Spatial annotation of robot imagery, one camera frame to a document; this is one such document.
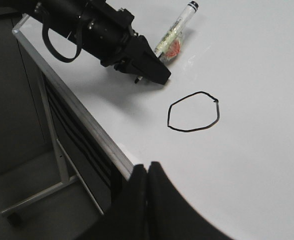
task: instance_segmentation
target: white table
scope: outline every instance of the white table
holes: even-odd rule
[[[131,11],[133,28],[154,47],[188,2],[108,3]],[[105,131],[94,134],[115,142],[109,155],[124,176],[135,164],[159,161],[186,200],[234,239],[294,240],[294,0],[199,5],[164,87],[134,84],[135,76],[103,68],[85,51],[59,62],[32,18],[14,32],[84,124],[90,127],[93,116]],[[75,45],[50,37],[61,53],[74,55]],[[169,129],[169,105],[197,91],[219,99],[220,121],[192,133]],[[216,114],[201,95],[176,110],[181,127],[201,127]]]

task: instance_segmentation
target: black ink outline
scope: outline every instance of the black ink outline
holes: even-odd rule
[[[173,105],[175,105],[175,104],[177,104],[177,103],[179,103],[179,102],[181,102],[181,101],[183,101],[183,100],[185,100],[185,99],[187,99],[187,98],[190,98],[190,97],[192,97],[192,96],[194,96],[194,95],[197,95],[197,94],[205,94],[205,95],[207,95],[208,97],[210,97],[210,98],[213,99],[213,102],[216,103],[216,108],[217,108],[217,119],[216,119],[213,123],[211,123],[211,124],[209,124],[209,125],[207,125],[207,126],[199,127],[199,128],[194,128],[194,129],[188,129],[188,130],[179,129],[179,128],[175,128],[175,127],[171,126],[171,125],[170,125],[170,113],[171,113],[171,108],[173,107]],[[172,130],[175,130],[175,131],[179,131],[179,132],[183,132],[183,133],[191,133],[191,132],[195,132],[195,131],[200,131],[200,130],[204,130],[204,129],[209,129],[209,128],[211,128],[214,124],[216,124],[216,123],[219,121],[219,119],[220,119],[219,100],[216,99],[215,97],[211,96],[211,95],[208,94],[207,92],[204,92],[204,91],[198,91],[198,92],[195,92],[195,93],[190,94],[190,95],[188,95],[188,96],[185,96],[185,97],[183,97],[182,99],[180,99],[180,100],[178,100],[178,101],[176,101],[176,102],[174,102],[173,104],[170,105],[169,110],[168,110],[167,127],[171,128]]]

